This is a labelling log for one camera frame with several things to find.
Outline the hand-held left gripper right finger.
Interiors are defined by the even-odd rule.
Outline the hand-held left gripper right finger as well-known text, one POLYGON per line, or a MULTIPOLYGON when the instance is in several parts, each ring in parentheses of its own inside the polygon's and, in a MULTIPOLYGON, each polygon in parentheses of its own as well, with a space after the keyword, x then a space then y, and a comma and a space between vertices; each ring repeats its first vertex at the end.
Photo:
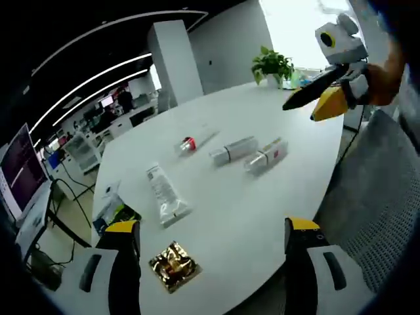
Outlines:
POLYGON ((356 262, 308 219, 285 219, 286 314, 355 314, 356 262))

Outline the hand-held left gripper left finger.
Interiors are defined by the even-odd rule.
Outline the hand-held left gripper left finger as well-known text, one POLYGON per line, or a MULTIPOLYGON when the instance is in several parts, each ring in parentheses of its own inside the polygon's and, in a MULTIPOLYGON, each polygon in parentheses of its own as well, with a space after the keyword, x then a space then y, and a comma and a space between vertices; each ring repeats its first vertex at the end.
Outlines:
POLYGON ((140 222, 117 222, 62 274, 64 314, 140 314, 140 222))

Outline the person's right hand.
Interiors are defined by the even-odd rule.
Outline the person's right hand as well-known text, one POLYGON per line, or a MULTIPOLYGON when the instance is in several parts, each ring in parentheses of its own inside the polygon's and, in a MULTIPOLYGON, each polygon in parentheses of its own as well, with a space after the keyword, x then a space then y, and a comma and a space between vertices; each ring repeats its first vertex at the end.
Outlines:
POLYGON ((369 103, 375 106, 387 106, 398 94, 404 64, 386 62, 384 67, 368 64, 369 70, 369 103))

